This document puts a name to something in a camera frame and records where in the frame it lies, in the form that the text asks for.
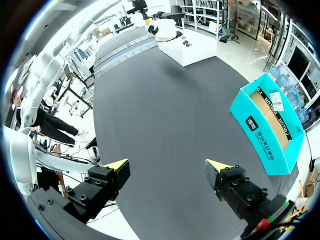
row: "storage rack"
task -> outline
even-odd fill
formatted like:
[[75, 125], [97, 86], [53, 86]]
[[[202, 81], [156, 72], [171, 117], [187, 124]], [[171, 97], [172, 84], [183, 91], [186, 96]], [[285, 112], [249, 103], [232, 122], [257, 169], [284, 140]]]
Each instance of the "storage rack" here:
[[193, 26], [195, 30], [198, 28], [203, 29], [219, 37], [219, 31], [222, 28], [222, 17], [221, 10], [219, 9], [219, 1], [176, 0], [175, 3], [177, 6], [182, 8], [182, 12], [185, 12], [185, 25]]

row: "white cabinet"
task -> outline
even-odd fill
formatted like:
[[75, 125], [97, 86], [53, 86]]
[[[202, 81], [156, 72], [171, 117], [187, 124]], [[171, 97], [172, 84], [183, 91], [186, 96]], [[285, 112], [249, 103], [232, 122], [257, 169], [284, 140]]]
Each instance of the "white cabinet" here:
[[312, 159], [320, 158], [320, 121], [306, 132], [306, 136], [309, 141]]

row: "workbench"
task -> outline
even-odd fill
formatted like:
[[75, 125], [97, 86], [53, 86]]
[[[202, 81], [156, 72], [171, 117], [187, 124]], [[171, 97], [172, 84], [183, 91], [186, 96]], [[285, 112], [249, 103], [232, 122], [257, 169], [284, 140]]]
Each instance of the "workbench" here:
[[298, 168], [267, 176], [229, 112], [247, 83], [218, 57], [182, 67], [158, 47], [96, 78], [100, 158], [129, 159], [131, 176], [116, 201], [141, 240], [230, 240], [244, 230], [246, 222], [207, 182], [206, 159], [245, 168], [270, 199], [289, 192]]

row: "desk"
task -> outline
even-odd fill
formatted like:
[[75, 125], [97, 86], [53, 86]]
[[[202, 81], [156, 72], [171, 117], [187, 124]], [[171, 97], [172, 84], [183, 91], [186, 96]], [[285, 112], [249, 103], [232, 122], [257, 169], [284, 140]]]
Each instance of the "desk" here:
[[244, 167], [269, 198], [289, 192], [297, 169], [267, 176], [229, 112], [247, 83], [218, 57], [181, 67], [157, 47], [96, 78], [100, 158], [129, 159], [131, 176], [117, 204], [141, 240], [230, 240], [244, 230], [207, 182], [207, 158]]

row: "cardboard box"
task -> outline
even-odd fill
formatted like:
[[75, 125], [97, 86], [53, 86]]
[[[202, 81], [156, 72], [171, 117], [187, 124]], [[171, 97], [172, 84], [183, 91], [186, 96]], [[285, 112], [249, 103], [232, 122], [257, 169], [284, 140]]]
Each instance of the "cardboard box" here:
[[312, 194], [315, 192], [315, 187], [317, 184], [317, 175], [318, 175], [318, 169], [315, 167], [313, 168], [313, 171], [309, 173], [306, 182], [305, 182], [305, 196], [311, 197]]
[[111, 33], [111, 30], [110, 30], [109, 27], [106, 28], [106, 29], [104, 29], [104, 30], [102, 30], [102, 35], [103, 35], [103, 36], [106, 36], [106, 35], [108, 35], [108, 34], [110, 34], [110, 33]]
[[255, 91], [250, 95], [250, 98], [253, 100], [255, 105], [260, 109], [271, 128], [273, 129], [278, 141], [281, 144], [282, 150], [284, 151], [289, 143], [288, 138], [284, 129], [282, 128], [280, 122], [278, 121], [277, 116], [274, 111], [270, 108], [269, 104], [265, 101], [265, 99]]
[[[280, 95], [284, 111], [275, 111], [270, 94]], [[289, 100], [265, 73], [242, 87], [230, 112], [244, 130], [269, 176], [290, 174], [305, 133]]]

